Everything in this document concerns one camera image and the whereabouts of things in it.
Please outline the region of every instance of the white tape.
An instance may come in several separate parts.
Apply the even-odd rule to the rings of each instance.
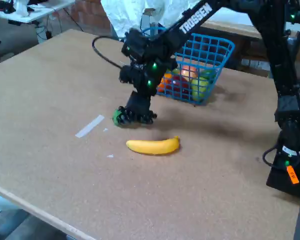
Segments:
[[[94,119],[92,122],[90,122],[87,126],[82,128],[75,136],[77,138],[82,138],[85,135],[87,135],[95,126],[97,126],[101,121],[105,119],[104,116],[99,115],[96,119]]]
[[[292,156],[297,156],[297,152],[296,152],[296,151],[293,151],[293,150],[287,148],[286,146],[283,146],[283,147],[282,147],[282,150],[283,150],[285,153],[287,153],[287,154],[290,154],[290,155],[292,155]]]

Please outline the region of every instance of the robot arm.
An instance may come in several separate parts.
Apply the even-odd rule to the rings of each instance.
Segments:
[[[290,0],[202,0],[166,31],[147,38],[138,30],[126,33],[122,53],[131,59],[131,65],[121,68],[120,81],[133,84],[133,91],[125,107],[121,106],[114,121],[117,124],[137,121],[151,124],[157,117],[150,111],[151,96],[157,92],[165,72],[178,66],[171,56],[190,38],[197,28],[221,7],[247,13],[260,32],[269,59],[278,102],[275,121],[281,128],[277,143],[266,151],[263,160],[271,166],[267,184],[273,188],[300,197],[299,184],[292,184],[287,166],[294,167],[300,180],[300,83],[290,57],[285,31],[286,20],[300,22],[300,7]],[[266,154],[276,149],[273,163]]]

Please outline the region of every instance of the yellow banana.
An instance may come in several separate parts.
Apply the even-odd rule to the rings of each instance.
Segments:
[[[169,154],[179,148],[179,138],[175,136],[163,141],[129,140],[126,145],[141,154]]]

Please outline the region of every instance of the blue wire basket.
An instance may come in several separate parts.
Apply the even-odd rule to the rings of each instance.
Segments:
[[[150,27],[142,33],[151,38],[164,31]],[[192,33],[174,54],[178,67],[164,74],[157,94],[195,105],[206,103],[234,49],[235,44],[225,38]]]

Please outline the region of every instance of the red apple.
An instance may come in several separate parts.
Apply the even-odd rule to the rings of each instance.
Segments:
[[[181,75],[188,82],[191,82],[192,79],[196,79],[198,77],[198,69],[194,66],[183,65],[181,70]]]
[[[180,95],[182,95],[181,98],[189,99],[189,92],[191,89],[190,83],[180,75],[174,75],[171,80],[172,83],[166,85],[165,93],[173,95],[173,97],[176,98],[180,98]]]

